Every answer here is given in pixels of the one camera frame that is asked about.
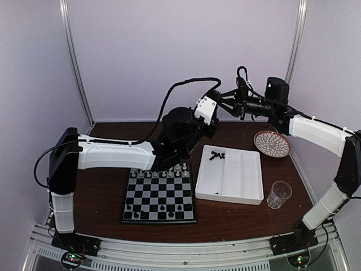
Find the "white plastic compartment tray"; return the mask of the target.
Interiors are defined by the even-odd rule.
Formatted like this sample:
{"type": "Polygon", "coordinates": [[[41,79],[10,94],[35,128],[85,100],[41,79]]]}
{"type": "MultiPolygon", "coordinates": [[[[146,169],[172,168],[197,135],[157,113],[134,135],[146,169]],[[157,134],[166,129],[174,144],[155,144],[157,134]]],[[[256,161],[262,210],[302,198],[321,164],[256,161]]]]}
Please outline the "white plastic compartment tray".
{"type": "Polygon", "coordinates": [[[262,167],[257,151],[205,145],[196,181],[195,197],[218,202],[260,205],[264,200],[262,167]],[[211,151],[225,159],[212,161],[211,151]]]}

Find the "black white chess board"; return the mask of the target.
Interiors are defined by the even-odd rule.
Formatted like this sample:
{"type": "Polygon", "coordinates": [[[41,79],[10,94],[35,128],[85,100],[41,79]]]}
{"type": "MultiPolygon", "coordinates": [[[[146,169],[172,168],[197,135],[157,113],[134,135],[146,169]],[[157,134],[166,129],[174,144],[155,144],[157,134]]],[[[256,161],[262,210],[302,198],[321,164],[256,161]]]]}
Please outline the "black white chess board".
{"type": "Polygon", "coordinates": [[[196,202],[192,179],[192,166],[189,177],[180,178],[130,178],[125,189],[124,207],[120,215],[122,224],[195,224],[196,202]],[[184,206],[191,204],[192,209],[185,211],[184,206]],[[127,210],[126,205],[132,205],[132,210],[127,210]],[[152,205],[157,205],[157,211],[152,212],[152,205]],[[147,218],[140,217],[141,211],[147,212],[147,218]],[[174,217],[169,218],[169,211],[174,212],[174,217]],[[135,219],[133,213],[138,212],[139,218],[135,219]],[[177,219],[176,213],[182,212],[183,218],[177,219]]]}

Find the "black chess pawn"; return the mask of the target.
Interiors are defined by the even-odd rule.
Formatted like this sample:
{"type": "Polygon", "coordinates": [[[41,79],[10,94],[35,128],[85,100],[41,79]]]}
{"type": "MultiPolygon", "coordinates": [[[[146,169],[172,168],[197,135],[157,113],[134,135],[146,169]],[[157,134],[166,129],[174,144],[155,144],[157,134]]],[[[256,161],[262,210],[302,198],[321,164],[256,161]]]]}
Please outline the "black chess pawn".
{"type": "Polygon", "coordinates": [[[191,209],[192,209],[192,205],[189,203],[184,206],[185,211],[190,211],[191,209]]]}

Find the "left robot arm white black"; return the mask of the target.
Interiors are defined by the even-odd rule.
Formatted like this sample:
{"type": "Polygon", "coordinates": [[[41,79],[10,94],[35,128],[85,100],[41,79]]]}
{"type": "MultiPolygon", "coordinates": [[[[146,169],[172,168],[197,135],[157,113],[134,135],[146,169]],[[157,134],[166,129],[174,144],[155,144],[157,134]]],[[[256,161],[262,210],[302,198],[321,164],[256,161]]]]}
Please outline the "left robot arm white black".
{"type": "Polygon", "coordinates": [[[55,216],[59,241],[70,251],[81,246],[75,234],[73,197],[77,172],[90,168],[136,168],[166,171],[191,152],[203,137],[213,138],[218,128],[217,106],[210,109],[186,107],[172,109],[162,118],[162,131],[156,140],[121,141],[79,134],[67,128],[49,154],[49,176],[46,188],[55,216]]]}

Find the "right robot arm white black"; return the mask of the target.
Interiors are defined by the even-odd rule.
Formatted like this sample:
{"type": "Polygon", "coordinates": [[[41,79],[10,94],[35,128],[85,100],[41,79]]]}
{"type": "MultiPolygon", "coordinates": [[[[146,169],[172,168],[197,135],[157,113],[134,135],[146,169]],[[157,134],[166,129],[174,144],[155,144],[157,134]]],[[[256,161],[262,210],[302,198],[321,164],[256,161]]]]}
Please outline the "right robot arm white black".
{"type": "Polygon", "coordinates": [[[354,132],[327,123],[288,104],[289,85],[269,77],[263,95],[253,90],[241,76],[236,88],[220,94],[216,101],[230,115],[243,119],[246,114],[263,116],[280,134],[301,139],[338,158],[340,163],[331,187],[296,224],[289,237],[294,249],[301,249],[311,239],[311,231],[335,215],[360,187],[360,131],[354,132]]]}

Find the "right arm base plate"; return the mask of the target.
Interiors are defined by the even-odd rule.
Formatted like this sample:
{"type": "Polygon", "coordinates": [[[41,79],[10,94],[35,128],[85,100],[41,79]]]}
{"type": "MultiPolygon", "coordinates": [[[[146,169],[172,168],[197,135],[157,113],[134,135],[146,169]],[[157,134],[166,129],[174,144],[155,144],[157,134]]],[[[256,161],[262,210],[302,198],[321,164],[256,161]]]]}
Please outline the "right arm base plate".
{"type": "Polygon", "coordinates": [[[274,256],[285,253],[291,253],[318,244],[317,237],[310,237],[305,241],[296,240],[295,234],[275,235],[270,239],[270,246],[274,256]]]}

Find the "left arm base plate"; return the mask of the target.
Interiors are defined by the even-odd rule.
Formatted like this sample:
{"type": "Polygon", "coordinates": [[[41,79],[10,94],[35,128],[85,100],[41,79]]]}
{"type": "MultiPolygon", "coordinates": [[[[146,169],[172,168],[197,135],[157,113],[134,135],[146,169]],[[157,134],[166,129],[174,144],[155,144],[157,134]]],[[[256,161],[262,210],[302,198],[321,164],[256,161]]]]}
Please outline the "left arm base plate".
{"type": "Polygon", "coordinates": [[[79,255],[97,256],[100,249],[100,239],[78,234],[66,237],[61,235],[60,238],[54,237],[51,245],[79,255]]]}

